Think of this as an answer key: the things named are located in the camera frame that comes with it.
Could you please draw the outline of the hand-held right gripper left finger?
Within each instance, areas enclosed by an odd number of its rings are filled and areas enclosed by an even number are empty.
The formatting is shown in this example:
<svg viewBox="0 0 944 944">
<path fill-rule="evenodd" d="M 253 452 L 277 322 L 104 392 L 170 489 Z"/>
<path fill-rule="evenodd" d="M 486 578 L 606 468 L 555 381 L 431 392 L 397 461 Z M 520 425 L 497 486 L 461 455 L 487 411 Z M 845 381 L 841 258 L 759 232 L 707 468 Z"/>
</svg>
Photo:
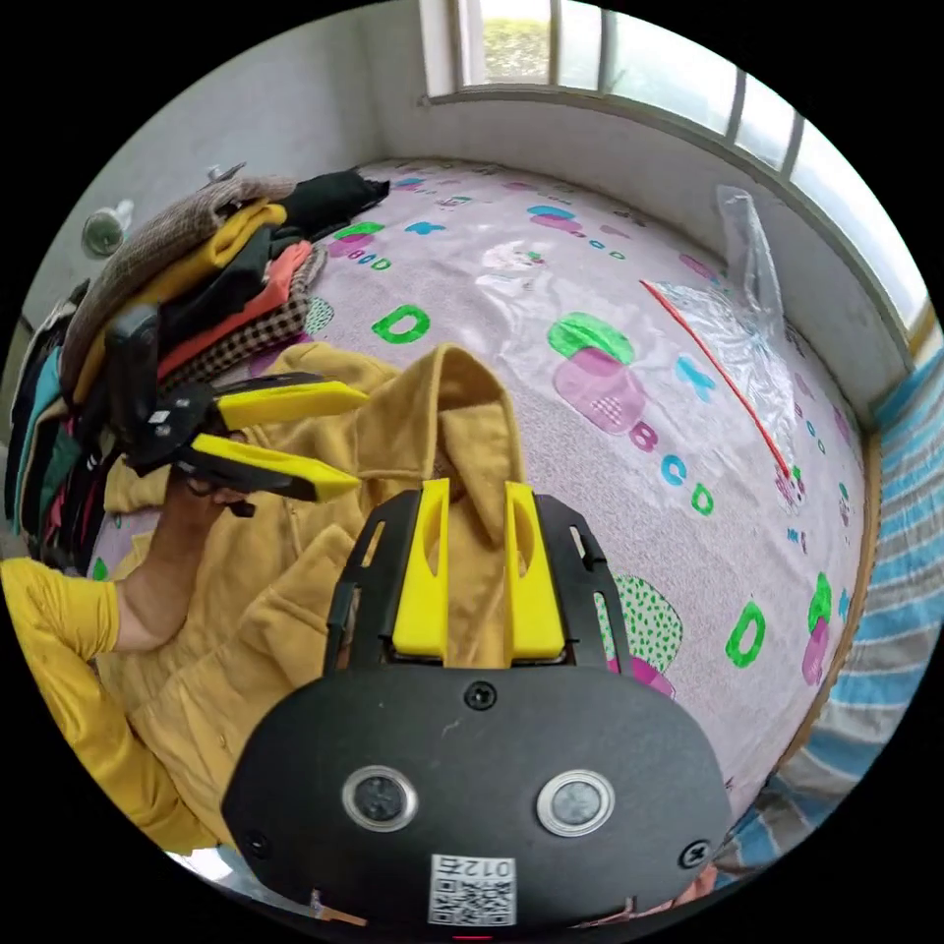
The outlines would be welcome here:
<svg viewBox="0 0 944 944">
<path fill-rule="evenodd" d="M 419 493 L 391 642 L 404 658 L 444 658 L 448 646 L 449 481 Z"/>
</svg>

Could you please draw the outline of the person's left hand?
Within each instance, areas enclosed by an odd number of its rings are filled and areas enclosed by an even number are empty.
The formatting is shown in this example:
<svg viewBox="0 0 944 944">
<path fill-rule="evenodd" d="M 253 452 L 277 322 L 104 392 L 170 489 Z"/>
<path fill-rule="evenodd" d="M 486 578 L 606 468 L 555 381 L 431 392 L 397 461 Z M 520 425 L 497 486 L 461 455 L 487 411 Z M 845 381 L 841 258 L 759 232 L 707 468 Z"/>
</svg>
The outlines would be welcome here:
<svg viewBox="0 0 944 944">
<path fill-rule="evenodd" d="M 172 466 L 150 552 L 160 561 L 171 563 L 193 555 L 199 557 L 210 529 L 223 511 L 247 500 L 246 493 L 191 478 Z"/>
</svg>

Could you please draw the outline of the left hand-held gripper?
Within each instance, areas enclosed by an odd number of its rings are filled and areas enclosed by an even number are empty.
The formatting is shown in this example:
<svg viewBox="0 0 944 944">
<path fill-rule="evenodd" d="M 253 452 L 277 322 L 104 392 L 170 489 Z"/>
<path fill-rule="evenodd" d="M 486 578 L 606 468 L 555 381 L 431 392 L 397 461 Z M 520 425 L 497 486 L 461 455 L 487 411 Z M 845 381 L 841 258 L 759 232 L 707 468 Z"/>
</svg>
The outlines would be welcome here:
<svg viewBox="0 0 944 944">
<path fill-rule="evenodd" d="M 192 383 L 131 421 L 123 434 L 125 461 L 140 476 L 175 466 L 191 478 L 243 495 L 267 492 L 331 502 L 358 489 L 360 479 L 319 460 L 240 438 L 252 426 L 337 416 L 367 400 L 362 391 L 318 374 L 272 374 L 223 386 Z"/>
</svg>

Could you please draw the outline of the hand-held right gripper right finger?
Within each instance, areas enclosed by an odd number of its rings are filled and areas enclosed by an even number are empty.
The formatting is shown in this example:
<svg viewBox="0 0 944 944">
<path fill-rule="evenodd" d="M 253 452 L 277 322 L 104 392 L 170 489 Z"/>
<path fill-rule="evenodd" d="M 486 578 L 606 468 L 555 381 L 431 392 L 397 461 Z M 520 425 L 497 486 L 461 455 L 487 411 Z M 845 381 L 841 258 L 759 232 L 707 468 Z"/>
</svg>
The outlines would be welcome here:
<svg viewBox="0 0 944 944">
<path fill-rule="evenodd" d="M 508 660 L 558 660 L 564 633 L 533 490 L 504 486 L 504 635 Z"/>
</svg>

